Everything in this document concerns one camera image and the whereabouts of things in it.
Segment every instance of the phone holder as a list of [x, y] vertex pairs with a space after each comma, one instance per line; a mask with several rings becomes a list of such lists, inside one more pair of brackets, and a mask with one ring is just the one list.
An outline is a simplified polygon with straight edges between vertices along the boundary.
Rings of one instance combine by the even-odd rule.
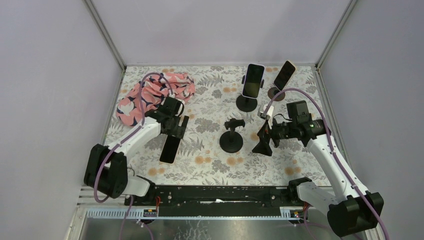
[[243, 147], [243, 138], [240, 133], [236, 132], [237, 127], [245, 127], [244, 119], [231, 118], [224, 123], [225, 129], [229, 131], [224, 132], [219, 138], [219, 146], [227, 153], [237, 153]]
[[[245, 83], [245, 78], [246, 78], [246, 75], [243, 76], [241, 80], [241, 84]], [[264, 80], [262, 79], [262, 81], [260, 82], [260, 88], [262, 88], [263, 86], [264, 86]], [[249, 98], [249, 97], [240, 95], [235, 100], [235, 105], [237, 105], [237, 108], [240, 111], [249, 113], [256, 109], [256, 107], [258, 106], [258, 100], [256, 100], [255, 98]]]
[[[268, 90], [268, 97], [270, 99], [273, 99], [273, 97], [277, 95], [279, 92], [280, 90], [277, 87], [273, 86]], [[274, 101], [276, 102], [282, 101], [285, 97], [286, 97], [286, 93], [283, 92]]]

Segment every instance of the lavender wall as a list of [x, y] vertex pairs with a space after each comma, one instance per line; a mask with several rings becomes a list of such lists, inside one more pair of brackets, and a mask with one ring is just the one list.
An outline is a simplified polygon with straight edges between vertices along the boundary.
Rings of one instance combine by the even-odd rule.
[[63, 239], [120, 69], [81, 0], [0, 7], [0, 239]]
[[424, 1], [359, 1], [321, 68], [353, 170], [391, 239], [422, 239]]
[[94, 0], [128, 65], [315, 63], [349, 0]]

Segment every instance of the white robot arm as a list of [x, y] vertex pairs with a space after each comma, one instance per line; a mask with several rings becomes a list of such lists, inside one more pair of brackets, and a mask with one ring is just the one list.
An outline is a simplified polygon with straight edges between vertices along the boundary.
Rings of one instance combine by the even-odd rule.
[[[132, 159], [136, 152], [141, 149], [153, 138], [161, 134], [161, 124], [152, 117], [146, 117], [143, 127], [132, 128], [124, 136], [118, 140], [112, 142], [110, 145], [119, 147], [115, 150], [116, 153], [123, 153], [126, 156], [127, 161]], [[105, 167], [110, 168], [110, 163], [107, 163]], [[128, 183], [121, 194], [123, 195], [136, 195], [144, 196], [149, 190], [150, 182], [144, 178], [138, 176], [128, 176]]]
[[288, 183], [292, 202], [306, 202], [314, 206], [327, 216], [328, 223], [339, 237], [375, 228], [377, 219], [354, 187], [357, 187], [359, 192], [365, 196], [378, 215], [381, 214], [384, 204], [381, 195], [378, 192], [370, 193], [368, 188], [357, 178], [342, 157], [339, 148], [334, 144], [333, 136], [330, 135], [333, 152], [338, 156], [340, 165], [354, 181], [354, 184], [350, 183], [333, 157], [323, 120], [312, 120], [305, 101], [288, 103], [287, 111], [290, 121], [282, 123], [277, 123], [271, 117], [272, 109], [266, 116], [263, 111], [259, 111], [258, 115], [266, 120], [257, 133], [259, 143], [252, 152], [271, 156], [270, 140], [273, 141], [275, 147], [278, 147], [282, 139], [300, 140], [306, 150], [312, 153], [319, 162], [331, 184], [334, 195], [315, 185], [309, 178], [302, 177]]
[[94, 187], [101, 162], [107, 161], [98, 180], [98, 191], [111, 198], [117, 198], [122, 194], [145, 196], [151, 187], [151, 182], [141, 176], [128, 176], [128, 161], [148, 141], [159, 134], [182, 139], [189, 119], [184, 116], [180, 125], [180, 115], [183, 110], [184, 105], [180, 100], [167, 97], [163, 105], [145, 113], [143, 126], [135, 126], [110, 146], [95, 145], [88, 159], [84, 183]]

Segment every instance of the pink cloth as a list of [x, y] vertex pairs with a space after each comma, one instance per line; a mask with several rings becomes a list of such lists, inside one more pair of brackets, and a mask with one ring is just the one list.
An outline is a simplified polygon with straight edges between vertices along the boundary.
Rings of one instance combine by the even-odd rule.
[[[165, 73], [165, 78], [169, 81], [173, 93], [177, 99], [184, 100], [185, 103], [195, 93], [195, 83], [187, 73]], [[144, 112], [157, 109], [162, 101], [170, 94], [168, 84], [158, 75], [152, 75], [144, 81], [141, 89], [142, 104]], [[140, 109], [140, 81], [131, 91], [118, 103], [116, 116], [127, 126], [135, 126], [142, 119]]]

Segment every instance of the smartphone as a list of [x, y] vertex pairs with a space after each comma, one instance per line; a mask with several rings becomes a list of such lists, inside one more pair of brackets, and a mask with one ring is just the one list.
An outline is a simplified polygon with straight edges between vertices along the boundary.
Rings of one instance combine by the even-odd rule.
[[246, 98], [256, 99], [261, 88], [264, 77], [265, 66], [259, 64], [249, 64], [244, 78], [243, 95]]
[[177, 156], [181, 139], [174, 136], [168, 136], [160, 154], [159, 162], [164, 164], [173, 164]]
[[291, 61], [285, 61], [284, 65], [274, 80], [274, 86], [280, 91], [283, 90], [295, 72], [296, 66]]

